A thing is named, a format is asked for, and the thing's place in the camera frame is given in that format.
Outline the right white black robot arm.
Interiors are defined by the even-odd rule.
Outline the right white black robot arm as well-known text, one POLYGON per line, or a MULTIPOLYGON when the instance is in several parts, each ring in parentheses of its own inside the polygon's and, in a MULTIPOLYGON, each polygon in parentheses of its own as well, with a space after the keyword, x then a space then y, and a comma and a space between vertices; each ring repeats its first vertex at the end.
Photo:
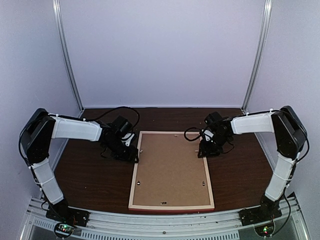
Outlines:
POLYGON ((204 120, 206 126, 199 130, 198 157, 213 157, 223 153, 223 146, 231 143, 235 135, 273 133, 277 147, 277 163, 256 210, 259 220, 266 221, 279 206, 286 185, 291 181, 301 151, 308 142, 307 131, 294 109, 280 109, 222 117, 210 113, 204 120))

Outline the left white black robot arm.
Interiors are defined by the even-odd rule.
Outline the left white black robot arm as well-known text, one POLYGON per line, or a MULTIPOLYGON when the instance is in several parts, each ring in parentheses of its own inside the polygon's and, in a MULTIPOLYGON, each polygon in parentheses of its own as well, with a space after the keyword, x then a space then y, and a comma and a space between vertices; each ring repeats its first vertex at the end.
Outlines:
POLYGON ((50 166, 52 140, 99 142, 103 148, 111 151, 112 158, 139 162, 139 151, 132 145, 136 138, 133 132, 135 125, 123 116, 118 116, 110 123, 102 122, 101 118, 76 118, 38 108, 19 135, 19 153, 46 197, 49 209, 61 222, 69 221, 72 211, 50 166))

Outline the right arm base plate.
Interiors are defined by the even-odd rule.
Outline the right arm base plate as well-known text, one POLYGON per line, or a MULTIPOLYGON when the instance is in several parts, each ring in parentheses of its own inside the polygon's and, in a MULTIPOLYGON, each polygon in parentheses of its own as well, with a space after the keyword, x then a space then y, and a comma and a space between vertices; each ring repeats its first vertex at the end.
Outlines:
POLYGON ((265 212, 261 206, 253 208, 244 208, 238 212, 241 224, 243 226, 259 224, 262 222, 271 221, 282 216, 280 209, 274 209, 271 212, 265 212))

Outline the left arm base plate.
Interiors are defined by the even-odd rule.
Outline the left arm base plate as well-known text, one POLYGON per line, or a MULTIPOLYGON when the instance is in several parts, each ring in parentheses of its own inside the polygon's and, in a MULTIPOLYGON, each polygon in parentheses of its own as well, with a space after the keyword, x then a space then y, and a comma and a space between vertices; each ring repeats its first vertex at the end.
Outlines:
POLYGON ((50 205, 46 217, 51 220, 66 223, 71 226, 86 227, 90 213, 86 210, 80 210, 69 207, 67 204, 57 203, 50 205))

